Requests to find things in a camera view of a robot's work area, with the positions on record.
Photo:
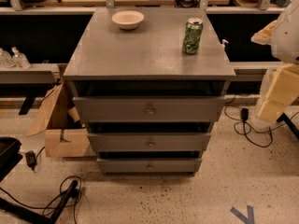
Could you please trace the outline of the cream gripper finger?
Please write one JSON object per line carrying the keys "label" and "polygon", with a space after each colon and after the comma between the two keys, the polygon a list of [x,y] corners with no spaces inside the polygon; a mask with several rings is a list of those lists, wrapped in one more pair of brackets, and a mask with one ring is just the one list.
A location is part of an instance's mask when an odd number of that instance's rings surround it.
{"label": "cream gripper finger", "polygon": [[271,21],[262,30],[258,31],[251,37],[253,43],[259,45],[270,45],[275,31],[277,21]]}
{"label": "cream gripper finger", "polygon": [[286,63],[277,70],[269,69],[263,76],[257,103],[257,117],[275,122],[299,97],[299,65]]}

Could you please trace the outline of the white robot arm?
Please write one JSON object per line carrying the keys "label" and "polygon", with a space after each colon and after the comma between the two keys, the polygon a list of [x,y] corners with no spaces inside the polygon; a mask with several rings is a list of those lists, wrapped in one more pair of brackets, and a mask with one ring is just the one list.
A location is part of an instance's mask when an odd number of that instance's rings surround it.
{"label": "white robot arm", "polygon": [[291,0],[278,18],[255,33],[251,41],[269,45],[272,56],[283,62],[264,77],[256,106],[258,119],[275,122],[299,96],[299,0]]}

